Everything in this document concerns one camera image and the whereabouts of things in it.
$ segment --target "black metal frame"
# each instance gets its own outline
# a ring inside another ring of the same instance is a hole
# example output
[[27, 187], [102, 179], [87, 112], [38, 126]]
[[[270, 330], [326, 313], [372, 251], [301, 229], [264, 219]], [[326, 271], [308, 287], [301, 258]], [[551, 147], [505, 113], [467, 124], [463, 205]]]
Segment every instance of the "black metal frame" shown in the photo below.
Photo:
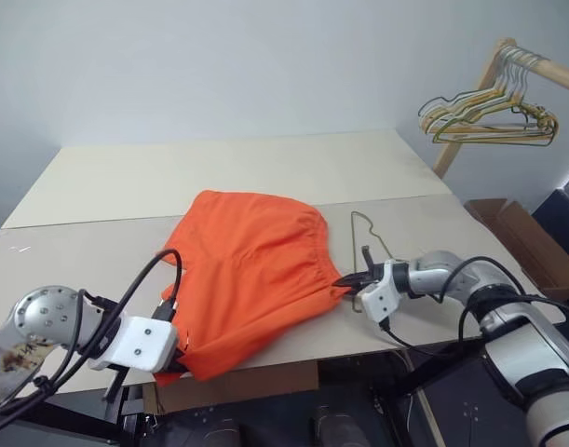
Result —
[[392, 395], [400, 398], [437, 382], [464, 363], [479, 357], [484, 346], [482, 338], [447, 345], [439, 352], [439, 356], [432, 357], [397, 381], [391, 390]]
[[113, 402], [106, 403], [104, 419], [42, 402], [22, 415], [18, 423], [74, 438], [137, 447], [143, 424], [142, 387], [123, 387]]

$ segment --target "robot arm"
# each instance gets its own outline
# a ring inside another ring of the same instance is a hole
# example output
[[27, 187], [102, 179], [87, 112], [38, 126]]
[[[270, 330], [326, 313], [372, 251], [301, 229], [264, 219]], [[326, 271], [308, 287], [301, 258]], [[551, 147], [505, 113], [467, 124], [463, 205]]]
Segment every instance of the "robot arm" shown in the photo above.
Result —
[[[352, 287], [367, 318], [382, 329], [404, 296], [439, 293], [462, 263], [448, 251], [409, 263], [373, 264], [365, 248], [363, 255], [369, 271], [336, 285]], [[446, 293], [472, 309], [486, 342], [485, 365], [504, 396], [527, 412], [532, 444], [569, 446], [569, 342], [536, 307], [514, 299], [518, 293], [511, 281], [492, 264], [469, 264]]]
[[[14, 398], [57, 346], [67, 348], [76, 325], [77, 300], [84, 300], [77, 352], [89, 344], [115, 303], [88, 300], [63, 286], [47, 286], [21, 298], [0, 328], [0, 406]], [[93, 370], [136, 368], [156, 373], [172, 359], [177, 332], [169, 321], [122, 313], [88, 359]]]

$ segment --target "wooden rod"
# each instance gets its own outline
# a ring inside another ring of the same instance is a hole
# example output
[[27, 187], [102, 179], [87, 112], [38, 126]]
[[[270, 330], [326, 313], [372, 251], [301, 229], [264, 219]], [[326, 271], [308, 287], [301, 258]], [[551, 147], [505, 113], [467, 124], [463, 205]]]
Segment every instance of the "wooden rod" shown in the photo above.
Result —
[[569, 68], [560, 63], [542, 60], [537, 62], [530, 71], [569, 90]]

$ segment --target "cardboard box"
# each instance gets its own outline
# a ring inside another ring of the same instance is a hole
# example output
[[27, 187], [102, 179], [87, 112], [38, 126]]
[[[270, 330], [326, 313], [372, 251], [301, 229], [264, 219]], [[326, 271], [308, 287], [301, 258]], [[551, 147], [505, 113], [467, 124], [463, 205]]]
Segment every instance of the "cardboard box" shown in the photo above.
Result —
[[545, 296], [569, 298], [569, 255], [518, 202], [470, 200], [464, 207], [489, 228]]
[[206, 382], [185, 377], [168, 386], [145, 384], [143, 404], [146, 413], [167, 414], [318, 388], [318, 363], [309, 360], [231, 371]]

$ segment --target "black cable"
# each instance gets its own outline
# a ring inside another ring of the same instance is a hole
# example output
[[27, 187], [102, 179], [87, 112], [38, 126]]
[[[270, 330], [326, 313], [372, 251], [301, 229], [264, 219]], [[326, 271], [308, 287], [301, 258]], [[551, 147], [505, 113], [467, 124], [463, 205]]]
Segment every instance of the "black cable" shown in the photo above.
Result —
[[524, 295], [526, 292], [524, 291], [524, 287], [522, 286], [522, 284], [516, 279], [516, 277], [514, 277], [511, 272], [509, 270], [507, 270], [501, 263], [499, 263], [498, 261], [496, 261], [493, 258], [490, 258], [488, 256], [475, 256], [473, 258], [469, 258], [466, 259], [463, 263], [460, 263], [458, 265], [458, 267], [456, 267], [454, 269], [454, 271], [447, 277], [447, 279], [445, 280], [445, 282], [443, 283], [443, 286], [441, 286], [441, 291], [440, 291], [440, 296], [438, 298], [438, 302], [439, 303], [443, 303], [443, 298], [445, 297], [445, 293], [448, 291], [448, 289], [450, 288], [450, 284], [452, 283], [452, 281], [454, 280], [455, 277], [458, 276], [458, 274], [464, 270], [464, 268], [472, 263], [476, 263], [478, 261], [484, 261], [486, 263], [489, 264], [493, 264], [495, 267], [497, 267], [499, 270], [501, 270], [508, 278], [511, 282], [514, 283], [514, 286], [516, 286], [516, 289], [518, 289], [518, 292], [520, 293], [520, 295]]
[[67, 348], [67, 353], [62, 360], [61, 366], [57, 369], [57, 371], [50, 377], [50, 383], [54, 384], [61, 374], [64, 373], [64, 370], [67, 369], [73, 354], [77, 350], [77, 345], [79, 345], [79, 333], [81, 332], [81, 320], [83, 319], [83, 296], [86, 293], [85, 289], [81, 289], [77, 293], [77, 302], [76, 309], [75, 309], [75, 326], [73, 327], [73, 334], [71, 335], [71, 344]]
[[397, 342], [399, 345], [402, 345], [404, 347], [408, 347], [409, 349], [413, 350], [414, 352], [418, 352], [420, 354], [425, 354], [426, 356], [430, 356], [430, 357], [450, 357], [449, 355], [446, 354], [441, 354], [440, 352], [430, 352], [430, 351], [425, 351], [425, 349], [422, 349], [420, 347], [417, 347], [415, 345], [411, 345], [410, 343], [405, 342], [404, 340], [402, 340], [401, 338], [399, 338], [394, 332], [392, 332], [391, 329], [387, 328], [384, 329], [384, 332], [389, 335], [395, 342]]
[[427, 296], [429, 298], [433, 298], [435, 301], [437, 301], [439, 304], [441, 304], [440, 297], [435, 295], [434, 293], [428, 293]]
[[116, 307], [108, 315], [108, 318], [104, 321], [104, 323], [101, 325], [101, 327], [96, 331], [93, 338], [90, 340], [90, 342], [88, 343], [88, 345], [86, 346], [86, 348], [82, 352], [81, 357], [75, 362], [75, 364], [69, 369], [69, 371], [66, 372], [62, 377], [58, 378], [53, 384], [50, 384], [50, 386], [48, 386], [46, 389], [41, 391], [41, 393], [39, 395], [35, 395], [37, 393], [37, 391], [35, 393], [33, 393], [34, 396], [33, 397], [30, 396], [30, 398], [29, 398], [30, 400], [27, 403], [25, 403], [25, 400], [23, 400], [20, 402], [20, 404], [14, 404], [13, 408], [19, 407], [19, 406], [21, 408], [19, 408], [18, 410], [16, 410], [15, 412], [13, 412], [9, 416], [7, 416], [5, 419], [0, 421], [0, 430], [4, 427], [8, 426], [9, 424], [11, 424], [15, 419], [20, 417], [22, 414], [30, 411], [37, 404], [43, 402], [44, 400], [46, 400], [47, 398], [52, 396], [54, 393], [57, 392], [57, 390], [61, 386], [63, 386], [71, 377], [73, 377], [75, 375], [75, 373], [79, 370], [79, 368], [81, 368], [81, 366], [83, 366], [83, 364], [87, 361], [89, 355], [94, 351], [94, 349], [96, 349], [100, 340], [106, 335], [106, 333], [112, 328], [112, 325], [120, 317], [122, 310], [125, 308], [125, 306], [127, 305], [127, 302], [133, 296], [133, 293], [135, 293], [135, 291], [139, 288], [139, 286], [141, 285], [141, 283], [143, 282], [145, 277], [147, 277], [147, 275], [156, 266], [157, 263], [159, 263], [164, 257], [166, 257], [170, 254], [174, 255], [175, 260], [176, 260], [176, 278], [174, 280], [174, 286], [172, 288], [172, 292], [170, 294], [169, 300], [171, 300], [173, 303], [176, 301], [176, 295], [179, 291], [179, 287], [181, 286], [181, 275], [183, 273], [183, 261], [181, 259], [181, 255], [179, 252], [177, 252], [175, 249], [167, 249], [167, 250], [163, 250], [163, 251], [159, 252], [156, 256], [154, 256], [154, 258], [152, 258], [152, 260], [150, 260], [145, 265], [145, 267], [142, 269], [142, 271], [139, 273], [139, 275], [133, 280], [133, 282], [131, 283], [131, 285], [129, 286], [129, 288], [127, 289], [127, 291], [125, 292], [125, 294], [121, 298], [121, 300], [116, 305]]

